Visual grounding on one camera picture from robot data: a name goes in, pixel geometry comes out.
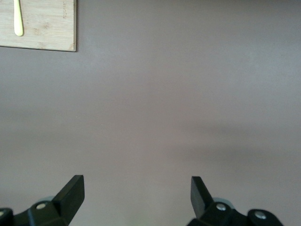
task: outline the yellow handle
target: yellow handle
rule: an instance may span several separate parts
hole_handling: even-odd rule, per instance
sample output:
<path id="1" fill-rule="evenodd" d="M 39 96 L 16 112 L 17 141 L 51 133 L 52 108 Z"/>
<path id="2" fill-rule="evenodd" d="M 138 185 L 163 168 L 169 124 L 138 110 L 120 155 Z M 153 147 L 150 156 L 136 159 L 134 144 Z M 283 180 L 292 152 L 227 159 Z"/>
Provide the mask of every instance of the yellow handle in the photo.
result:
<path id="1" fill-rule="evenodd" d="M 15 34 L 18 36 L 23 35 L 23 24 L 21 17 L 21 8 L 19 0 L 14 0 L 14 26 L 15 26 Z"/>

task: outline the metal bolt head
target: metal bolt head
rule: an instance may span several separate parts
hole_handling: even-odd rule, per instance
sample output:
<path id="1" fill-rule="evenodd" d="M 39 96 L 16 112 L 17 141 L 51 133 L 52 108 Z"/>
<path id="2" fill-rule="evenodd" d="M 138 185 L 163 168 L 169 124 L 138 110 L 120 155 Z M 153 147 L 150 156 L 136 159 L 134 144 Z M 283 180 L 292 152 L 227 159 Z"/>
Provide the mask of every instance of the metal bolt head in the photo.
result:
<path id="1" fill-rule="evenodd" d="M 36 209 L 40 210 L 40 209 L 44 208 L 45 206 L 46 206 L 45 203 L 41 203 L 41 204 L 37 205 Z"/>
<path id="2" fill-rule="evenodd" d="M 267 218 L 267 216 L 261 211 L 256 211 L 255 216 L 262 220 L 265 220 Z"/>
<path id="3" fill-rule="evenodd" d="M 218 203 L 218 204 L 216 205 L 216 207 L 217 207 L 217 209 L 220 210 L 220 211 L 225 211 L 225 210 L 227 209 L 226 206 L 225 206 L 224 204 L 222 204 L 222 203 Z"/>

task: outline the screw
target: screw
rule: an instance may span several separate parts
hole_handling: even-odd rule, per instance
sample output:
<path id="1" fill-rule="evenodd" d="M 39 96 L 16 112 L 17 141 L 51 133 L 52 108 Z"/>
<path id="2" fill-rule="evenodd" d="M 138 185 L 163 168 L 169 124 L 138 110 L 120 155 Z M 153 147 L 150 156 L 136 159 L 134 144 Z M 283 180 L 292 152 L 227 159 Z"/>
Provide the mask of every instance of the screw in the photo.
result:
<path id="1" fill-rule="evenodd" d="M 225 206 L 224 204 L 222 204 L 222 203 L 218 203 L 218 204 L 216 205 L 216 207 L 217 207 L 217 209 L 220 210 L 220 211 L 225 211 L 225 210 L 227 209 L 226 206 Z"/>
<path id="2" fill-rule="evenodd" d="M 262 220 L 265 220 L 267 218 L 267 216 L 261 211 L 256 211 L 255 216 Z"/>
<path id="3" fill-rule="evenodd" d="M 40 209 L 44 208 L 45 206 L 46 206 L 45 203 L 41 203 L 41 204 L 37 205 L 36 209 L 40 210 Z"/>

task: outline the wooden board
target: wooden board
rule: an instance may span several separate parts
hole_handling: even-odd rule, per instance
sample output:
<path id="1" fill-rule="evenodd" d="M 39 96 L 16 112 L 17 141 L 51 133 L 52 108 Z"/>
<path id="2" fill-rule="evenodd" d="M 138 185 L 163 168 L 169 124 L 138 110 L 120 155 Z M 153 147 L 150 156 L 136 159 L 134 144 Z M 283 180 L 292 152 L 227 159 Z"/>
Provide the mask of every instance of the wooden board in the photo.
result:
<path id="1" fill-rule="evenodd" d="M 24 35 L 14 32 L 14 1 L 0 0 L 0 46 L 76 50 L 76 0 L 20 0 Z"/>

